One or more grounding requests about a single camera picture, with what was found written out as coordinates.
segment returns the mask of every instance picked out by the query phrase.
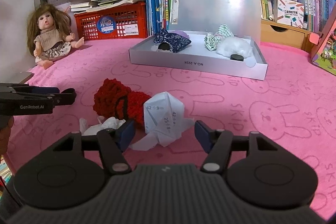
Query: red knitted object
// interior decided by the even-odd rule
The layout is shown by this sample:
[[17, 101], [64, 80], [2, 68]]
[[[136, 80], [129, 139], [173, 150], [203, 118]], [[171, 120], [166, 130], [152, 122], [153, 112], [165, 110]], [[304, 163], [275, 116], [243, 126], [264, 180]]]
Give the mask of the red knitted object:
[[149, 98], [149, 95], [132, 91], [116, 79], [105, 79], [94, 95], [93, 110], [105, 118], [134, 119], [137, 128], [144, 128], [143, 104]]

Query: label sticker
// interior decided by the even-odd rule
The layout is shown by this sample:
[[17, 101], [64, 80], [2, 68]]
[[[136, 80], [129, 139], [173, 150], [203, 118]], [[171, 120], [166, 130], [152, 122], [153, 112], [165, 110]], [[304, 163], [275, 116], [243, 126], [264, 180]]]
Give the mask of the label sticker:
[[124, 25], [125, 35], [139, 35], [138, 24]]
[[97, 22], [97, 29], [101, 33], [112, 33], [116, 30], [116, 22], [112, 17], [101, 17]]

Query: purple cloth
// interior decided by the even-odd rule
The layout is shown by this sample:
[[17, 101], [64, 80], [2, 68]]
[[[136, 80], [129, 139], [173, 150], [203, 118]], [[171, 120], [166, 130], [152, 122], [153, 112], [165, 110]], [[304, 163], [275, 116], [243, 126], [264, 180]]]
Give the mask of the purple cloth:
[[168, 32], [170, 32], [170, 33], [176, 33], [176, 34], [181, 35], [182, 37], [190, 39], [190, 37], [184, 31], [169, 30]]

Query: pink blanket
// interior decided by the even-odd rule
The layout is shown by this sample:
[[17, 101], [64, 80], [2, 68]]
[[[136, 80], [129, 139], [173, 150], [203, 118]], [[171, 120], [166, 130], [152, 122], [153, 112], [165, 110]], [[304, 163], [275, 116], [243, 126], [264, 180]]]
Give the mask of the pink blanket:
[[[211, 128], [246, 135], [258, 130], [311, 165], [319, 186], [311, 207], [328, 218], [336, 208], [336, 77], [311, 65], [308, 54], [290, 47], [263, 43], [269, 64], [265, 81], [180, 69], [138, 66], [129, 61], [135, 40], [92, 41], [48, 70], [32, 69], [30, 85], [75, 88], [77, 99], [51, 115], [16, 117], [6, 161], [15, 172], [20, 166], [69, 133], [79, 130], [79, 118], [97, 123], [93, 95], [105, 78], [117, 78], [132, 90], [150, 95], [168, 91], [185, 104], [186, 116]], [[166, 148], [128, 149], [125, 158], [138, 163], [194, 163], [206, 154], [193, 128]], [[96, 155], [88, 155], [97, 161]], [[242, 157], [233, 156], [233, 160]]]

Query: black round puck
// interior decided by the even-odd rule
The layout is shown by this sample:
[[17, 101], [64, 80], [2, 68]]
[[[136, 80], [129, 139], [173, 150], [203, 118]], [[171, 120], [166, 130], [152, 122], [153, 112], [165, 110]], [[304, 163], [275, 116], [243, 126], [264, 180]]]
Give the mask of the black round puck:
[[162, 42], [158, 49], [163, 51], [170, 51], [170, 45], [167, 42]]
[[239, 54], [232, 54], [230, 60], [244, 61], [244, 57]]

